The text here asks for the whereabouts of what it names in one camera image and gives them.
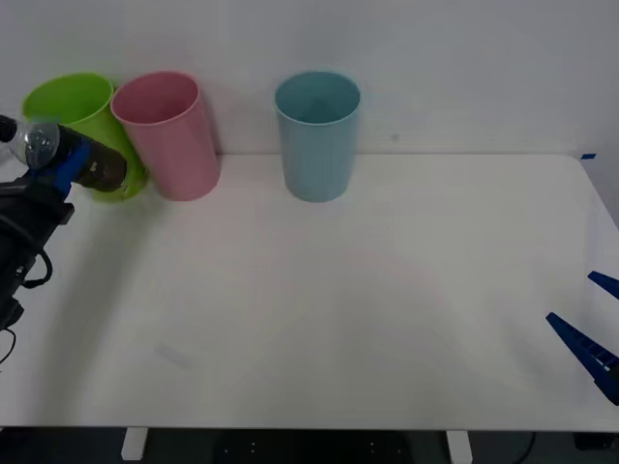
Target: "pink cup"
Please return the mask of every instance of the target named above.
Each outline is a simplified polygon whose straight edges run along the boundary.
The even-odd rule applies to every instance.
[[[111,110],[170,200],[206,195],[220,178],[211,126],[195,79],[153,72],[122,86]]]

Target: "light blue cup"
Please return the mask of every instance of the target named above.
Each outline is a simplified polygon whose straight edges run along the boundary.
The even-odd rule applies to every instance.
[[[355,162],[359,87],[335,72],[293,75],[275,93],[283,177],[306,201],[338,198]]]

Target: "table leg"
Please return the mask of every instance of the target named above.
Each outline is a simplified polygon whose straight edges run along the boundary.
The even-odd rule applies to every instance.
[[[449,446],[452,464],[471,464],[473,462],[473,453],[466,430],[448,430],[447,445]]]
[[[144,454],[144,445],[148,435],[147,427],[128,427],[120,455],[125,461],[139,461]]]

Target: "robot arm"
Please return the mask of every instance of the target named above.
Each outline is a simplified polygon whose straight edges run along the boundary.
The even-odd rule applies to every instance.
[[[84,140],[64,162],[29,170],[13,182],[0,184],[0,331],[17,322],[23,313],[14,298],[17,288],[34,288],[51,278],[44,245],[74,212],[74,206],[65,199],[88,153],[89,144]],[[45,277],[26,280],[37,255],[45,261]]]

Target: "clear plastic bottle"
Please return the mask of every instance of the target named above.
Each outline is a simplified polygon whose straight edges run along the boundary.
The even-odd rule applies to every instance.
[[[31,169],[42,169],[54,159],[60,144],[60,131],[56,124],[16,123],[13,138],[7,143],[15,157]]]
[[[22,123],[0,115],[0,142],[30,169],[63,162],[83,141],[89,144],[88,160],[74,181],[99,191],[119,189],[127,174],[127,162],[117,151],[57,124]]]

